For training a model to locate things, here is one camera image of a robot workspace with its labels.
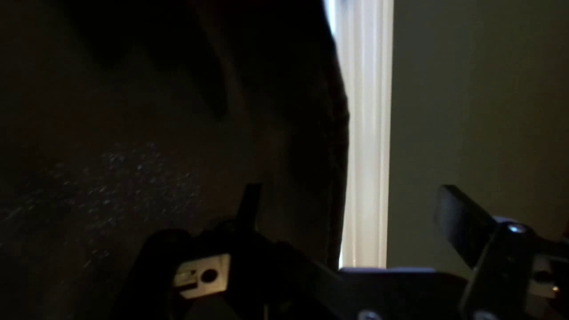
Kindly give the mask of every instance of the wall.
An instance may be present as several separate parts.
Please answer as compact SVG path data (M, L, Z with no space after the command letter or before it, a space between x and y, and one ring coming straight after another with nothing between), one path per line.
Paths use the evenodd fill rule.
M567 9L562 0L396 1L389 265L466 273L434 225L441 183L560 236Z

